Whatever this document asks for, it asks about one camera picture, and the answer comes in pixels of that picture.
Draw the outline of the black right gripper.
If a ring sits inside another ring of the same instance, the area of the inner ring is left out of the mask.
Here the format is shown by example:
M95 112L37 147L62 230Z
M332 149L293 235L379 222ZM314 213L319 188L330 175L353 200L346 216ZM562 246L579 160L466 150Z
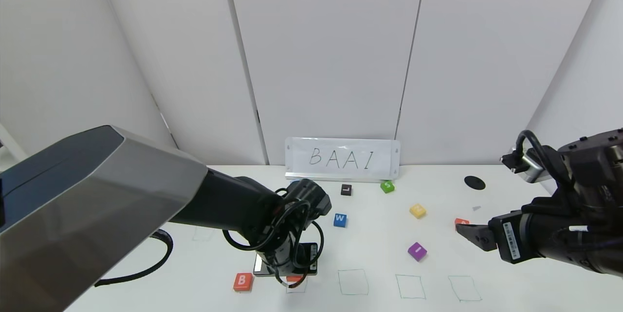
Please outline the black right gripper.
M578 238L568 230L571 225L574 222L570 218L516 210L492 218L489 226L456 223L456 232L483 251L494 251L498 246L501 259L511 264L550 258L583 265L585 252L570 247Z

